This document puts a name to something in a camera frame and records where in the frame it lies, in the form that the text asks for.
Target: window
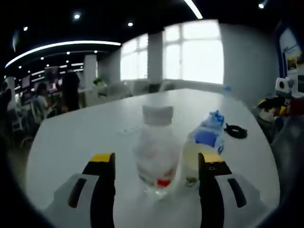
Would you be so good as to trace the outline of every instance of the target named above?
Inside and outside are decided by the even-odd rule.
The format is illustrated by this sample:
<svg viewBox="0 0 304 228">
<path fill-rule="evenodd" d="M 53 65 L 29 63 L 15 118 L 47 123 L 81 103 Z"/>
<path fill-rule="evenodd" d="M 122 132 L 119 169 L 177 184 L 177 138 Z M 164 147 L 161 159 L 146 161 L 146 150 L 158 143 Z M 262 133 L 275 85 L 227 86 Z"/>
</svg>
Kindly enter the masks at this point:
<svg viewBox="0 0 304 228">
<path fill-rule="evenodd" d="M 201 20 L 165 28 L 164 78 L 223 84 L 224 55 L 217 21 Z"/>
<path fill-rule="evenodd" d="M 148 75 L 148 34 L 123 44 L 120 61 L 121 80 L 147 78 Z"/>
</svg>

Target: black ceiling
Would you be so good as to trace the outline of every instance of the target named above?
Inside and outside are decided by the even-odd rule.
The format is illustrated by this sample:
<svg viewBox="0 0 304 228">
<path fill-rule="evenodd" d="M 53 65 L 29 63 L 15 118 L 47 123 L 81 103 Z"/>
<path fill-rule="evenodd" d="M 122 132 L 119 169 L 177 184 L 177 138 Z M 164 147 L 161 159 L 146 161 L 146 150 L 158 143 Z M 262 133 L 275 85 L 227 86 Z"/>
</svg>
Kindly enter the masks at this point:
<svg viewBox="0 0 304 228">
<path fill-rule="evenodd" d="M 283 0 L 268 0 L 261 10 L 261 0 L 193 0 L 205 19 L 218 19 L 220 23 L 242 24 L 263 32 L 273 33 L 285 15 Z M 23 77 L 28 70 L 43 67 L 41 56 L 53 56 L 58 64 L 67 58 L 66 51 L 99 51 L 99 57 L 118 49 L 110 45 L 64 46 L 33 53 L 4 69 L 14 57 L 47 44 L 72 40 L 103 40 L 124 43 L 140 34 L 160 31 L 163 27 L 179 22 L 195 20 L 196 17 L 183 0 L 120 0 L 97 1 L 95 5 L 77 6 L 74 2 L 44 2 L 39 6 L 28 1 L 12 2 L 1 15 L 4 32 L 1 46 L 0 68 L 4 74 Z M 73 20 L 79 12 L 81 18 Z M 17 39 L 16 52 L 12 39 Z"/>
</svg>

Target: black cable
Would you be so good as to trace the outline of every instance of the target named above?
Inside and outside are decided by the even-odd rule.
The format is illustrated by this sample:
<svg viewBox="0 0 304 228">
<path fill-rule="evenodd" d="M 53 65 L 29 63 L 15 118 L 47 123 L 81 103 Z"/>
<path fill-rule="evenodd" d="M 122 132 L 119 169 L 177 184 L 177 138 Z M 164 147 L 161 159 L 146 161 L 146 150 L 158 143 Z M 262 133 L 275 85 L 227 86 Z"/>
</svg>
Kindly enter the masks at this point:
<svg viewBox="0 0 304 228">
<path fill-rule="evenodd" d="M 236 125 L 226 124 L 226 128 L 224 129 L 224 131 L 227 132 L 228 135 L 230 135 L 233 138 L 237 138 L 237 139 L 247 138 L 247 130 Z"/>
</svg>

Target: crumpled plastic bottle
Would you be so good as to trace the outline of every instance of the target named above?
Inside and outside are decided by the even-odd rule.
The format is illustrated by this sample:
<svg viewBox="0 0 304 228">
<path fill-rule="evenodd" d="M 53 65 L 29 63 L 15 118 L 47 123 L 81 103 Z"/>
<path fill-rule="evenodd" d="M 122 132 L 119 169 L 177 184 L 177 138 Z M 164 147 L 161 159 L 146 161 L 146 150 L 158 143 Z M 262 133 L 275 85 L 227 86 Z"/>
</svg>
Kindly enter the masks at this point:
<svg viewBox="0 0 304 228">
<path fill-rule="evenodd" d="M 211 112 L 206 120 L 188 135 L 188 142 L 213 147 L 221 153 L 224 149 L 224 116 L 219 111 Z"/>
</svg>

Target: white bottle cap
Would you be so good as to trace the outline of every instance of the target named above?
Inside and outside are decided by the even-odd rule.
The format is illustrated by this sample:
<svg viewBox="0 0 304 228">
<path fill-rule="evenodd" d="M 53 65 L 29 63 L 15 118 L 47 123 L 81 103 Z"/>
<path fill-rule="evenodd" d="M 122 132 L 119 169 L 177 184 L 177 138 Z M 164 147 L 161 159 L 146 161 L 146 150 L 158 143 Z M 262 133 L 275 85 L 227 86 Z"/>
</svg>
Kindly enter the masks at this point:
<svg viewBox="0 0 304 228">
<path fill-rule="evenodd" d="M 169 125 L 172 123 L 173 107 L 142 106 L 143 122 L 147 125 Z"/>
</svg>

